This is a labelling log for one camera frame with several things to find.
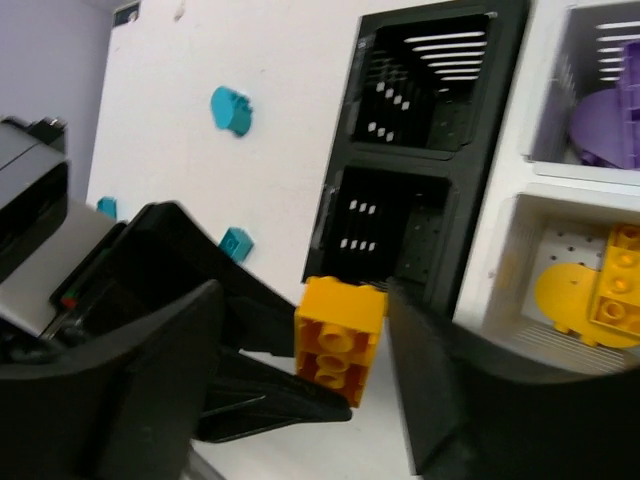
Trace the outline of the yellow square lego brick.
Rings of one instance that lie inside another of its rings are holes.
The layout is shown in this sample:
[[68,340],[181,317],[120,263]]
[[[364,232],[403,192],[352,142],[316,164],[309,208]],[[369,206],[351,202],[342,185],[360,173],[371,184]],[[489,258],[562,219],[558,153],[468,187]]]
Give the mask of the yellow square lego brick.
[[295,374],[359,407],[387,305],[388,295],[371,285],[309,278],[294,313]]

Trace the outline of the purple lego brick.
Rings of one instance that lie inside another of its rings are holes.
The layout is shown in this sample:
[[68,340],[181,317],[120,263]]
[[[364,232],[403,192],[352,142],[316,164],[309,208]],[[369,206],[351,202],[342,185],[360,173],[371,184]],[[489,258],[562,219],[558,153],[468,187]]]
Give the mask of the purple lego brick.
[[573,110],[569,139],[589,166],[639,168],[639,42],[622,47],[616,86],[584,97]]

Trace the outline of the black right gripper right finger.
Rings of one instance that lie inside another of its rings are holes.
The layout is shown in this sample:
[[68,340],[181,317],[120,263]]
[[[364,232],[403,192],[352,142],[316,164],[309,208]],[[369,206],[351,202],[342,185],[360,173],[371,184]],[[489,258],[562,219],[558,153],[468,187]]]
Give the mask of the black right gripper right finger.
[[388,283],[397,388],[422,479],[635,479],[639,372],[581,376],[511,353]]

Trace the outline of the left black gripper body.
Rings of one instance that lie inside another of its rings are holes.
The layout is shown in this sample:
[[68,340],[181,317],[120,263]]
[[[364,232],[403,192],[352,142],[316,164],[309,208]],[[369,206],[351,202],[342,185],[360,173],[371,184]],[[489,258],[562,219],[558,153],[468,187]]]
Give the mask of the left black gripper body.
[[72,326],[74,271],[115,225],[70,198],[64,127],[2,120],[2,349],[41,350]]

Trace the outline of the yellow striped lego assembly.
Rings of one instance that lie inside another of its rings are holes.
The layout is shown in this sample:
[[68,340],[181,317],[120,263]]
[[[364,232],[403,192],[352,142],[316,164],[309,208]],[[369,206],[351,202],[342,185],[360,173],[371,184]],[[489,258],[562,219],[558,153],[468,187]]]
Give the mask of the yellow striped lego assembly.
[[639,345],[639,227],[619,224],[596,254],[597,268],[555,255],[534,284],[534,300],[553,328],[589,346]]

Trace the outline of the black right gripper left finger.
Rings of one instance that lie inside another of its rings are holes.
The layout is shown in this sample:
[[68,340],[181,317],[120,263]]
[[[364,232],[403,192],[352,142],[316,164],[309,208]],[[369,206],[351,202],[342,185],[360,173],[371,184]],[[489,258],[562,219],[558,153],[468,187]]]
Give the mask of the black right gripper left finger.
[[179,478],[222,320],[208,281],[47,363],[2,366],[2,478]]

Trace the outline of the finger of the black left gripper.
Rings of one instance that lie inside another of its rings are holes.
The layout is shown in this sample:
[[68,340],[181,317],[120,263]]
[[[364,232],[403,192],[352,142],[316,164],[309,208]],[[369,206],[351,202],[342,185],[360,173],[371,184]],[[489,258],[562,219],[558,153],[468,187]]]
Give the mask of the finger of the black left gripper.
[[351,418],[340,394],[223,347],[194,438],[223,443],[295,424]]
[[209,281],[223,293],[222,342],[236,350],[294,355],[294,306],[226,255],[175,202],[119,222],[83,268],[76,314],[98,336],[161,309]]

